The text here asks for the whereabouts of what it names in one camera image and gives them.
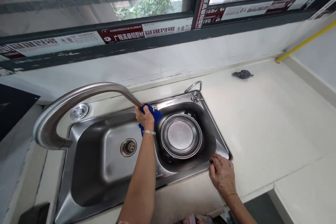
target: hand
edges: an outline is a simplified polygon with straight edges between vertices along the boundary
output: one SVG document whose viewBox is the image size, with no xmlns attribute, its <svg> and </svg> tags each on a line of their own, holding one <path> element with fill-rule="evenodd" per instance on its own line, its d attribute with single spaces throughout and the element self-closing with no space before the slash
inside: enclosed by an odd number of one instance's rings
<svg viewBox="0 0 336 224">
<path fill-rule="evenodd" d="M 136 120 L 141 123 L 145 130 L 153 131 L 154 130 L 154 117 L 149 111 L 148 106 L 143 108 L 145 113 L 142 113 L 141 110 L 136 106 L 135 107 L 135 117 Z"/>
<path fill-rule="evenodd" d="M 210 179 L 224 200 L 230 195 L 236 195 L 233 163 L 218 154 L 212 155 L 210 161 L 212 161 L 209 166 Z"/>
</svg>

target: silver bracelet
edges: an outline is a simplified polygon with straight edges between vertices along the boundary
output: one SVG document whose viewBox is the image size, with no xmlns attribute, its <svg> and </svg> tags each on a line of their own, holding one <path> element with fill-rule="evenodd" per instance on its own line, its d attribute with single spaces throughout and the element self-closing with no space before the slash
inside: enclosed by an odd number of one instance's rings
<svg viewBox="0 0 336 224">
<path fill-rule="evenodd" d="M 145 130 L 143 130 L 142 133 L 148 133 L 148 134 L 156 135 L 156 132 L 154 132 L 154 131 L 145 131 Z"/>
</svg>

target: tree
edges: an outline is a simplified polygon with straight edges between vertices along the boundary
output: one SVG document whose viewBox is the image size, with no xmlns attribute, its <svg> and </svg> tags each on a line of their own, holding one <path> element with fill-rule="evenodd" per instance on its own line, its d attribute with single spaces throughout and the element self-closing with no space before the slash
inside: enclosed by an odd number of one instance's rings
<svg viewBox="0 0 336 224">
<path fill-rule="evenodd" d="M 142 18 L 173 13 L 174 8 L 170 0 L 139 0 L 132 10 L 122 8 L 115 11 L 119 20 Z"/>
</svg>

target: faucet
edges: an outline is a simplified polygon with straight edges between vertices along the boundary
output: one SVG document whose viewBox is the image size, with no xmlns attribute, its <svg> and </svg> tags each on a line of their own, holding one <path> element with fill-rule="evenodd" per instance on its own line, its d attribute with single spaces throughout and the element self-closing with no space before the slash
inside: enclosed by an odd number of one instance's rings
<svg viewBox="0 0 336 224">
<path fill-rule="evenodd" d="M 59 121 L 65 113 L 81 101 L 106 92 L 118 92 L 139 108 L 143 105 L 125 86 L 118 83 L 102 82 L 83 86 L 58 98 L 42 112 L 34 125 L 33 138 L 40 146 L 46 149 L 59 150 L 69 148 L 72 140 L 62 138 L 56 133 Z"/>
<path fill-rule="evenodd" d="M 191 100 L 193 101 L 193 102 L 199 102 L 201 99 L 200 99 L 200 97 L 199 97 L 199 93 L 200 93 L 200 91 L 202 90 L 202 81 L 196 81 L 194 84 L 192 84 L 190 87 L 188 87 L 185 91 L 184 91 L 184 93 L 188 93 L 189 91 L 190 91 L 190 89 L 192 89 L 195 85 L 197 85 L 197 84 L 199 84 L 199 90 L 197 90 L 196 91 L 196 94 L 194 94 L 192 97 L 191 97 Z"/>
</svg>

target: sink basin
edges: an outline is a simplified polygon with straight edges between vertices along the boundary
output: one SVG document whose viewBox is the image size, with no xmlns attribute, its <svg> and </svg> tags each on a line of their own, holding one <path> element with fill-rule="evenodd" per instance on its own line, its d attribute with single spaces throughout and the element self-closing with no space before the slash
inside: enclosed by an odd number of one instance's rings
<svg viewBox="0 0 336 224">
<path fill-rule="evenodd" d="M 193 102 L 195 92 L 151 103 L 163 118 L 154 137 L 156 188 L 206 170 L 209 157 L 231 154 L 203 100 Z M 191 158 L 171 157 L 161 142 L 162 125 L 175 114 L 191 115 L 202 131 L 202 144 Z M 137 161 L 141 132 L 134 108 L 85 120 L 70 130 L 73 144 L 65 158 L 55 224 L 67 224 L 122 204 Z"/>
</svg>

